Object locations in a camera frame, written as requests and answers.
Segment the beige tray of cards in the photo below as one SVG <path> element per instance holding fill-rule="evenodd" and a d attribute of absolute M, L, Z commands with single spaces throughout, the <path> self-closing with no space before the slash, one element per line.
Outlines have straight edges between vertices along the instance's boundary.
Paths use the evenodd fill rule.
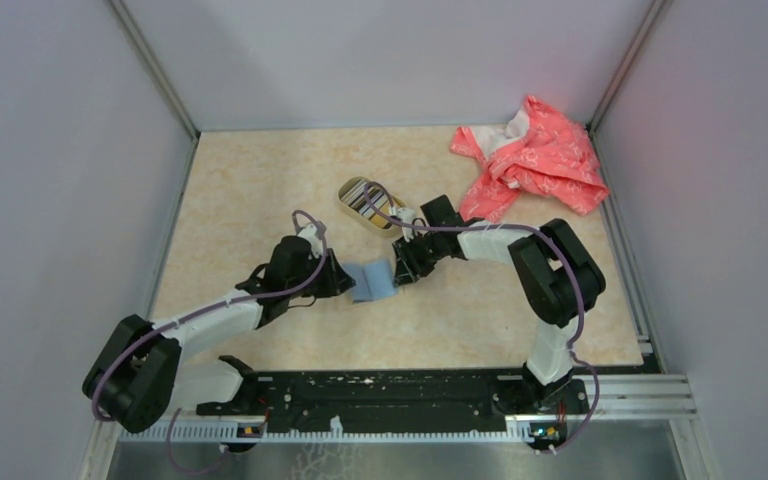
<path fill-rule="evenodd" d="M 338 206 L 351 219 L 375 235 L 383 238 L 394 238 L 402 235 L 399 226 L 389 223 L 379 215 L 367 200 L 384 214 L 389 212 L 390 201 L 378 187 L 367 187 L 370 180 L 363 176 L 348 179 L 337 190 Z"/>

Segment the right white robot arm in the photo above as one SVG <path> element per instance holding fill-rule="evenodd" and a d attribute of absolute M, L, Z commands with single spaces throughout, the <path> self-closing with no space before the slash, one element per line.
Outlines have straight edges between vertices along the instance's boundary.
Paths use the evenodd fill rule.
<path fill-rule="evenodd" d="M 606 279 L 572 227 L 553 219 L 534 228 L 464 219 L 441 195 L 414 211 L 388 213 L 402 229 L 392 247 L 398 286 L 427 277 L 445 258 L 486 260 L 512 267 L 538 318 L 537 333 L 524 364 L 523 398 L 536 412 L 550 411 L 572 376 L 572 347 L 583 319 L 606 289 Z"/>

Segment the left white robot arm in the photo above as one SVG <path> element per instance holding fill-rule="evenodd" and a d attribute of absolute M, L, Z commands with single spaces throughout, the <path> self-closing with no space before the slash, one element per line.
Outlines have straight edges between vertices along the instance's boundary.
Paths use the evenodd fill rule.
<path fill-rule="evenodd" d="M 140 433 L 166 415 L 245 414 L 260 399 L 255 371 L 225 355 L 210 364 L 190 359 L 237 335 L 264 327 L 285 314 L 296 298 L 340 296 L 356 282 L 332 248 L 285 236 L 270 260 L 220 299 L 151 322 L 132 314 L 121 319 L 82 384 L 91 412 L 129 433 Z"/>

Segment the beige card holder wallet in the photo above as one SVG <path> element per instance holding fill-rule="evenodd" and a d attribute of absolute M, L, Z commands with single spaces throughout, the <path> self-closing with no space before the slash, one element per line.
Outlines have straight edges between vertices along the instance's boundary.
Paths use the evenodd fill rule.
<path fill-rule="evenodd" d="M 386 258 L 366 264 L 348 263 L 343 268 L 355 282 L 349 290 L 353 304 L 387 299 L 399 293 L 392 266 Z"/>

